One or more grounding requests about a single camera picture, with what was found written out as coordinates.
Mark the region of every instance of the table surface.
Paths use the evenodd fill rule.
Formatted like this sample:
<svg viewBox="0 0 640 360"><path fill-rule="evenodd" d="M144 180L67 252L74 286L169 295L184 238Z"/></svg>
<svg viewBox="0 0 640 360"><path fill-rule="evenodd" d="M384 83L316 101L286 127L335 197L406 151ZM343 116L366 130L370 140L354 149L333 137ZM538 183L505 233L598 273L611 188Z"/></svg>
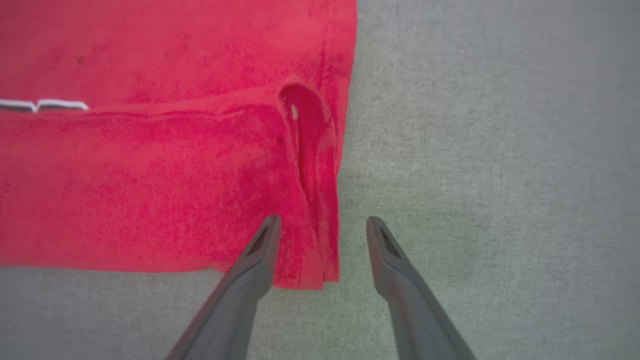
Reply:
<svg viewBox="0 0 640 360"><path fill-rule="evenodd" d="M342 280L271 290L249 359L394 359L383 218L478 359L640 352L640 3L359 0ZM3 359L162 359L221 275L0 269Z"/></svg>

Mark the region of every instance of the white trim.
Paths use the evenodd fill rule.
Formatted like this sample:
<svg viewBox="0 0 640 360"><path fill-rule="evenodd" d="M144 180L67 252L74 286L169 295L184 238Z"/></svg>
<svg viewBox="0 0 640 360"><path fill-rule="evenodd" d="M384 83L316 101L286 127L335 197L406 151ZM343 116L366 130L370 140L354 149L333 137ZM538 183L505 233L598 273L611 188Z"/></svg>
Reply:
<svg viewBox="0 0 640 360"><path fill-rule="evenodd" d="M38 100L38 105L36 106L35 111L38 111L41 106L59 106L61 108L89 110L89 106L87 106L82 101L68 101L59 99L40 99Z"/></svg>
<svg viewBox="0 0 640 360"><path fill-rule="evenodd" d="M31 101L0 99L0 106L8 106L12 108L29 108L34 113L37 110L35 104Z"/></svg>

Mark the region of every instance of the red cloth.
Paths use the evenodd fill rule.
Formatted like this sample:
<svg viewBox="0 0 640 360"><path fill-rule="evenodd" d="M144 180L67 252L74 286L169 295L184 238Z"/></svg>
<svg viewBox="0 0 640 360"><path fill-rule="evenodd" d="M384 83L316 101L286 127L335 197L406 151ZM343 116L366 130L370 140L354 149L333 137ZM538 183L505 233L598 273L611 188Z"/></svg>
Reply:
<svg viewBox="0 0 640 360"><path fill-rule="evenodd" d="M0 4L0 265L226 271L282 216L275 285L338 281L353 0Z"/></svg>

